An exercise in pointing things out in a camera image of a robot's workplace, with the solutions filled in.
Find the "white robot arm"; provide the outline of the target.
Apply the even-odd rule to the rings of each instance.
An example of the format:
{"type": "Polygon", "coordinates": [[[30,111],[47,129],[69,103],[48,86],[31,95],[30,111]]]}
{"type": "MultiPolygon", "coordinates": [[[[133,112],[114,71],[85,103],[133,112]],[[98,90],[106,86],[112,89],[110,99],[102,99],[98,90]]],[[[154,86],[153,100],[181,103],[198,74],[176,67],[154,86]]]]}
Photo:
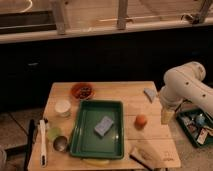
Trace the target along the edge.
{"type": "Polygon", "coordinates": [[[206,70],[199,62],[189,62],[165,72],[165,85],[159,92],[163,125],[169,123],[184,100],[191,101],[213,117],[213,88],[203,83],[205,76],[206,70]]]}

